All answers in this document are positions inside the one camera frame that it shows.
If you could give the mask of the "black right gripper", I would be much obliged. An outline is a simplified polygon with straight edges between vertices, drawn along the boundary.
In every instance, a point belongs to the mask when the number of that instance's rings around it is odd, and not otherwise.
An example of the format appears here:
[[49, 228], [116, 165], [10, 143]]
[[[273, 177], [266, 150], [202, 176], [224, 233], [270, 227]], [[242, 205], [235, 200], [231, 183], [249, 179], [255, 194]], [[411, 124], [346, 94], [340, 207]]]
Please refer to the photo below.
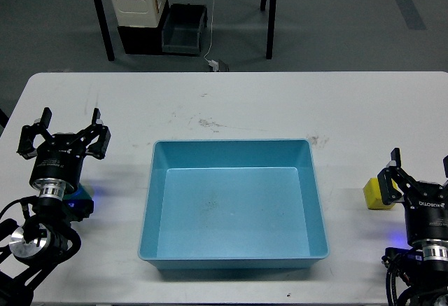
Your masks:
[[[443, 158], [448, 179], [448, 156]], [[447, 184], [416, 181], [403, 168], [400, 149], [391, 151], [391, 161], [377, 175], [384, 205], [404, 202], [407, 243], [422, 247], [424, 242], [447, 243]]]

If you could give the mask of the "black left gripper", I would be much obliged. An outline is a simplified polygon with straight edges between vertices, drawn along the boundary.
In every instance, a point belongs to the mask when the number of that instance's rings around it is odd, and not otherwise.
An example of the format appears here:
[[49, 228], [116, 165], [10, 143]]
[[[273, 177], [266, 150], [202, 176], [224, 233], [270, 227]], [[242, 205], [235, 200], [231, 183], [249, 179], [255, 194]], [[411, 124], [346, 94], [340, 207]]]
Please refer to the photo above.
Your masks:
[[[45, 107], [33, 125], [24, 125], [20, 133], [17, 153], [25, 160], [36, 158], [29, 184], [39, 190], [44, 181], [65, 182], [66, 191], [77, 191], [85, 156], [103, 160], [111, 138], [109, 128], [101, 120], [101, 112], [94, 108], [90, 125], [76, 134], [49, 133], [52, 111]], [[44, 142], [34, 147], [36, 136]]]

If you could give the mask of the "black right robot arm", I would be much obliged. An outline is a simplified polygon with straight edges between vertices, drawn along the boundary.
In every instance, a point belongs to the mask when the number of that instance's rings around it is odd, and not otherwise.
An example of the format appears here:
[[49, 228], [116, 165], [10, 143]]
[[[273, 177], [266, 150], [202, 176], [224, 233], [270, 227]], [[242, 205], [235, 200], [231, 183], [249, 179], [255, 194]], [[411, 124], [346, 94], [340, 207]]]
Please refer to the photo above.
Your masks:
[[409, 249], [388, 247], [389, 305], [447, 304], [447, 184], [417, 181], [401, 166], [400, 149], [377, 175], [382, 203], [401, 203]]

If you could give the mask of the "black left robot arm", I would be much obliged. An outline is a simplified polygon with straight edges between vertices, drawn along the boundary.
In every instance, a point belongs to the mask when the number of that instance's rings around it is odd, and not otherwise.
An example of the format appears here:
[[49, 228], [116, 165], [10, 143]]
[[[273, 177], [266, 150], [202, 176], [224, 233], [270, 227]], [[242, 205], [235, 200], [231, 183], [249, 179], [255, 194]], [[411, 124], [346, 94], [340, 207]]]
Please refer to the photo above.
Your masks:
[[92, 121], [77, 133], [48, 131], [52, 112], [44, 108], [33, 125], [22, 127], [17, 153], [34, 159], [29, 184], [37, 195], [16, 199], [23, 224], [7, 218], [1, 221], [1, 260], [13, 256], [26, 268], [16, 277], [1, 274], [1, 304], [30, 305], [34, 290], [61, 263], [81, 248], [81, 238], [71, 227], [88, 218], [94, 201], [80, 185], [83, 161], [92, 156], [104, 159], [111, 138], [110, 130], [94, 109]]

